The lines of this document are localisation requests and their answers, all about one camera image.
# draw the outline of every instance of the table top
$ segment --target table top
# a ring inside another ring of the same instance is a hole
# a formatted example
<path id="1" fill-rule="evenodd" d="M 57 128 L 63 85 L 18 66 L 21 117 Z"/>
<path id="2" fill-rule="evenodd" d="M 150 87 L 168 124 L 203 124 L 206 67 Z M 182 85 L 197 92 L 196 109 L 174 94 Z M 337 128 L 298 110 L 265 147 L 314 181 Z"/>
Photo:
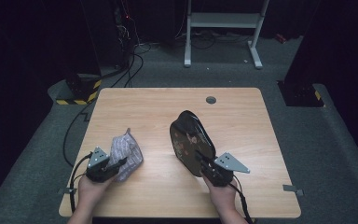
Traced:
<path id="1" fill-rule="evenodd" d="M 210 96 L 214 104 L 206 102 Z M 109 187 L 96 217 L 218 217 L 202 178 L 173 151 L 170 125 L 184 110 L 200 119 L 216 156 L 229 152 L 251 170 L 234 172 L 251 217 L 300 216 L 296 195 L 282 187 L 292 182 L 259 89 L 130 88 L 101 90 L 76 159 L 97 146 L 109 153 L 113 137 L 128 128 L 142 150 L 144 162 L 125 182 Z M 243 214 L 238 195 L 236 206 Z M 60 214 L 72 215 L 69 195 L 62 198 Z"/>

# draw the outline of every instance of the gray cloth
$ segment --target gray cloth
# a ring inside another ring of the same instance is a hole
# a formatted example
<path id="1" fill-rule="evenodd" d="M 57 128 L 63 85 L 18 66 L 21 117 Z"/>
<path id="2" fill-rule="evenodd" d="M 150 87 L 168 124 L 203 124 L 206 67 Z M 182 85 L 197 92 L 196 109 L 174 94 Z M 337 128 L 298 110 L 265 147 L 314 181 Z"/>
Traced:
<path id="1" fill-rule="evenodd" d="M 110 160 L 106 167 L 114 165 L 124 158 L 127 158 L 127 162 L 120 167 L 115 179 L 117 182 L 125 181 L 144 160 L 141 149 L 130 134 L 130 129 L 125 134 L 113 138 Z"/>

